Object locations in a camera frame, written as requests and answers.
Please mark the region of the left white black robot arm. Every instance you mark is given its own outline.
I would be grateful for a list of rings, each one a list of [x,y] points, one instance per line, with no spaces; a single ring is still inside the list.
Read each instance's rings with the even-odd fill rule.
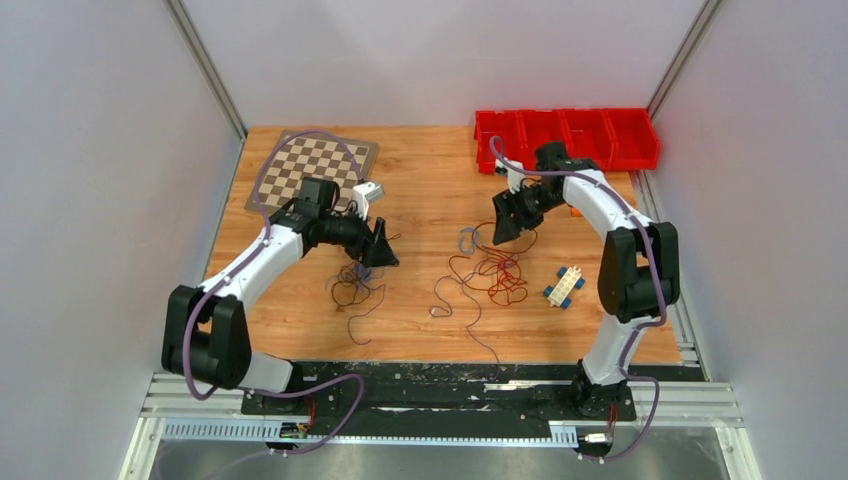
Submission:
[[[184,377],[190,394],[204,401],[218,390],[267,396],[282,414],[300,410],[306,388],[292,378],[295,364],[253,350],[247,315],[271,284],[310,250],[337,245],[363,267],[396,266],[385,221],[369,220],[372,203],[384,195],[381,184],[354,186],[347,210],[334,209],[339,192],[330,180],[306,177],[298,196],[272,215],[256,239],[233,262],[198,286],[179,285],[169,295],[161,363]]]

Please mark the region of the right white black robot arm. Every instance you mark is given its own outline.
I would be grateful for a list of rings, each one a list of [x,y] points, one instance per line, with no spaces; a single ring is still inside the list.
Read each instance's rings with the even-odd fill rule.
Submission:
[[[622,400],[633,351],[645,330],[666,323],[680,296],[677,229],[632,207],[594,161],[571,157],[563,142],[539,147],[532,170],[506,157],[500,137],[491,137],[489,148],[496,173],[508,181],[493,198],[494,244],[537,228],[564,205],[580,211],[603,242],[597,291],[604,316],[565,395],[579,415],[597,418]]]

